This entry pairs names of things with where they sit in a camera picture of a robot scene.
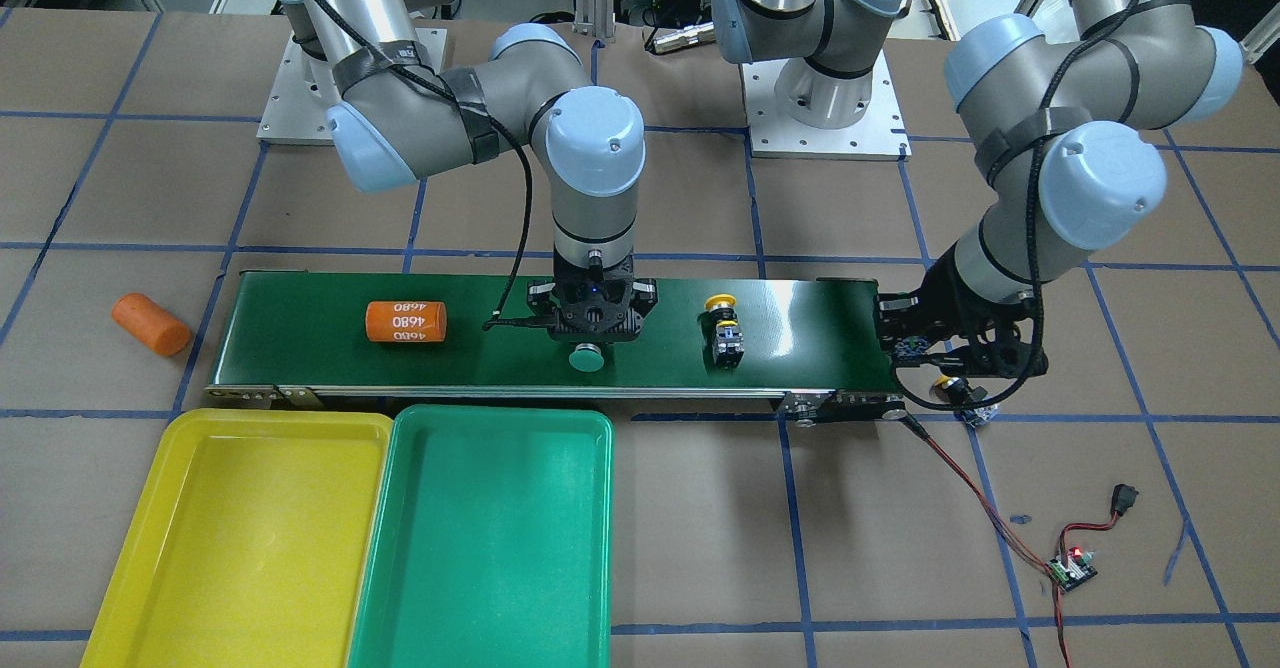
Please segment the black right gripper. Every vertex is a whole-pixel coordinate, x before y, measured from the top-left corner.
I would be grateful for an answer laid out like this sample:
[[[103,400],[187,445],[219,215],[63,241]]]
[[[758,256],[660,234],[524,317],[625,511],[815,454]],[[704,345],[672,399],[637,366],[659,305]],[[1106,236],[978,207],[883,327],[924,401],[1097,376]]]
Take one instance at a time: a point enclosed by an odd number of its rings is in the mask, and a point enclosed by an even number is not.
[[[553,340],[631,343],[658,305],[657,282],[635,276],[631,255],[612,267],[603,267],[598,258],[579,267],[554,255],[553,267],[550,280],[531,280],[526,289],[532,325]]]

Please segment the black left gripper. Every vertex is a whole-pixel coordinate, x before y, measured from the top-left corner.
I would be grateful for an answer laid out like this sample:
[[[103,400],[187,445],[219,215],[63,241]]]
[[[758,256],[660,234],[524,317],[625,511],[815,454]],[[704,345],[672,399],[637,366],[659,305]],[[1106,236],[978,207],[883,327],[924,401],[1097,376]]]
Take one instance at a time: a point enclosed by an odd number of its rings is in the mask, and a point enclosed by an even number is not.
[[[978,252],[978,276],[996,276],[995,299],[975,290],[964,276],[951,248],[925,273],[910,293],[877,296],[876,325],[881,348],[892,353],[902,337],[924,337],[932,346],[928,362],[961,378],[1019,378],[1044,375],[1048,360],[1033,354],[1021,340],[1018,322],[1032,317],[1036,299],[1030,284],[1010,279]]]

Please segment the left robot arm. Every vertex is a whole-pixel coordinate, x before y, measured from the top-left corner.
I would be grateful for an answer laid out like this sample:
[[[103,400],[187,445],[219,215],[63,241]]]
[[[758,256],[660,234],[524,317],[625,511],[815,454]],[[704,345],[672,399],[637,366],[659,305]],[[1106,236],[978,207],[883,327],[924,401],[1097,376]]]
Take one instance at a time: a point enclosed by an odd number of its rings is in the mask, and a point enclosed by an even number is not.
[[[780,61],[772,115],[849,129],[870,107],[876,61],[905,0],[710,0],[733,65]],[[1167,171],[1142,131],[1211,116],[1242,81],[1242,49],[1198,26],[1189,0],[1068,0],[1080,36],[1052,44],[1025,15],[988,18],[943,79],[996,200],[922,285],[881,296],[878,334],[899,366],[1042,375],[1042,290],[1125,238],[1164,200]]]

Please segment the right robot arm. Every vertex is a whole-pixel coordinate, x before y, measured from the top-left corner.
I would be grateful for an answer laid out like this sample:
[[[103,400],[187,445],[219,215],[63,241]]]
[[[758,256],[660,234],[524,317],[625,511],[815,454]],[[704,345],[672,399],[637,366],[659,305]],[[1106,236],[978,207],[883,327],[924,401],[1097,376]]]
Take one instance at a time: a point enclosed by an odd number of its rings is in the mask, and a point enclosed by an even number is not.
[[[640,109],[591,84],[548,26],[500,35],[479,65],[436,70],[411,12],[458,0],[279,0],[335,86],[326,125],[357,189],[383,191],[513,150],[550,186],[553,276],[527,288],[529,317],[564,343],[628,343],[658,303],[634,273]]]

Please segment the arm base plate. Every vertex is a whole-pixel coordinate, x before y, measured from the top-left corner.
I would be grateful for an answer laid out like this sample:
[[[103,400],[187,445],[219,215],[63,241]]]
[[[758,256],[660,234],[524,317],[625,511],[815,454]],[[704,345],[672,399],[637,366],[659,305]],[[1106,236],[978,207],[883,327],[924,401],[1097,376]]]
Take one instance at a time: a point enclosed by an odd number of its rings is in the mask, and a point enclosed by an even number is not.
[[[259,122],[257,139],[269,145],[298,147],[332,147],[333,138],[326,113],[340,100],[332,67],[323,58],[312,56],[319,38],[301,42],[289,40],[268,93]]]
[[[755,157],[896,161],[911,148],[884,52],[869,74],[836,81],[805,59],[745,63],[742,99]]]

